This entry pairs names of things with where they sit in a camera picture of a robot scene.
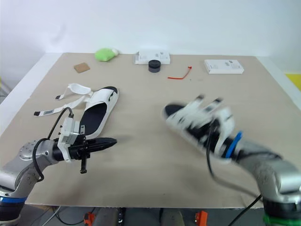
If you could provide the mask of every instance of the black cylinder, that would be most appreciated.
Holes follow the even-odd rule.
[[[264,210],[267,215],[282,219],[301,219],[301,202],[279,203],[263,199]]]
[[[149,61],[149,71],[153,73],[157,73],[160,71],[161,62],[158,60],[151,60]]]
[[[0,202],[0,221],[9,221],[17,219],[24,206],[24,202],[10,203]]]

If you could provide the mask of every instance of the yellow object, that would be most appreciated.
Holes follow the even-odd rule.
[[[295,86],[301,91],[301,74],[286,74],[287,77],[295,84]]]

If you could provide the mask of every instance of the table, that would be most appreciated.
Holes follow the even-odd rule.
[[[208,75],[205,59],[237,59],[242,75]],[[270,147],[300,168],[301,112],[289,96],[251,56],[171,56],[172,63],[159,73],[147,65],[134,65],[132,55],[119,55],[110,62],[97,62],[93,54],[65,53],[37,86],[0,137],[1,165],[12,159],[26,142],[45,137],[57,114],[34,117],[36,110],[61,106],[78,98],[55,101],[68,83],[93,89],[115,86],[119,100],[102,137],[118,143],[91,154],[88,173],[81,175],[80,162],[60,162],[44,170],[27,204],[103,206],[232,208],[249,204],[252,198],[216,184],[209,176],[206,158],[171,132],[161,116],[165,105],[187,103],[205,94],[205,104],[223,97],[231,107],[236,130],[244,137]],[[91,70],[78,74],[73,66],[86,62]],[[183,76],[170,80],[167,76]],[[83,108],[74,109],[79,120]],[[235,165],[213,162],[217,175],[257,191],[250,175]]]

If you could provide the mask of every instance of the orange clamp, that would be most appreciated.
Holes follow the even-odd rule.
[[[85,226],[92,226],[93,222],[95,220],[95,214],[88,212],[84,215],[84,224]]]
[[[197,226],[207,226],[207,217],[208,213],[205,211],[200,211],[199,213],[196,213],[196,223]]]

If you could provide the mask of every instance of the white sandal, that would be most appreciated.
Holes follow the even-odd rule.
[[[108,86],[93,92],[89,87],[72,83],[68,85],[64,94],[58,95],[56,99],[61,100],[69,93],[76,93],[83,96],[73,102],[63,105],[62,107],[53,110],[38,111],[35,112],[34,115],[45,116],[55,114],[66,107],[75,108],[85,102],[86,108],[80,124],[85,125],[87,139],[96,138],[103,130],[103,127],[118,100],[119,92],[117,88]]]

